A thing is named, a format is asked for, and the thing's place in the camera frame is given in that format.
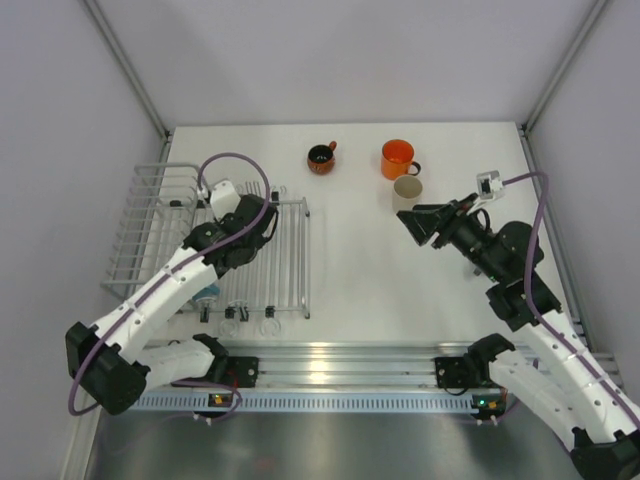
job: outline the gray floor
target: gray floor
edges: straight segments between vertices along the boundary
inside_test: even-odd
[[[524,406],[499,427],[457,416],[240,414],[212,427],[166,414],[105,418],[87,479],[579,480],[553,434]]]

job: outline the cup handle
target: cup handle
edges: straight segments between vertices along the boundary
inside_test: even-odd
[[[411,167],[416,167],[416,172],[415,173],[410,173],[409,175],[413,175],[414,177],[420,173],[420,170],[422,170],[422,167],[420,166],[420,164],[418,162],[411,162],[411,165],[409,166],[409,168]]]

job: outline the white wall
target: white wall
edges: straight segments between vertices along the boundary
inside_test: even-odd
[[[523,122],[593,0],[108,0],[169,124]]]
[[[533,136],[597,346],[640,400],[640,2],[616,0]]]
[[[53,479],[64,334],[106,312],[132,167],[160,140],[77,0],[5,0],[0,45],[0,478]]]

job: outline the mug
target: mug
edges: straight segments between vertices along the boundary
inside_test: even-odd
[[[382,147],[382,174],[389,180],[400,175],[417,175],[422,167],[413,161],[413,147],[404,140],[389,140]],[[409,173],[411,165],[416,167],[415,173]]]
[[[422,195],[422,182],[415,175],[401,175],[393,182],[391,206],[393,213],[411,210]]]
[[[313,173],[324,175],[329,173],[336,163],[336,157],[333,151],[338,144],[331,142],[329,145],[316,145],[307,155],[307,165]]]

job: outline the metal wire rack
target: metal wire rack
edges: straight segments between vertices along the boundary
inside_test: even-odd
[[[213,221],[213,212],[198,200],[198,167],[167,163],[139,165],[120,220],[107,276],[102,286],[125,300],[144,285],[173,255],[193,227]],[[236,186],[238,193],[264,196],[259,182]],[[217,282],[220,293],[207,302],[190,301],[182,311],[242,314],[309,310],[309,222],[305,198],[290,200],[285,187],[273,187],[278,227],[272,240],[249,264]]]

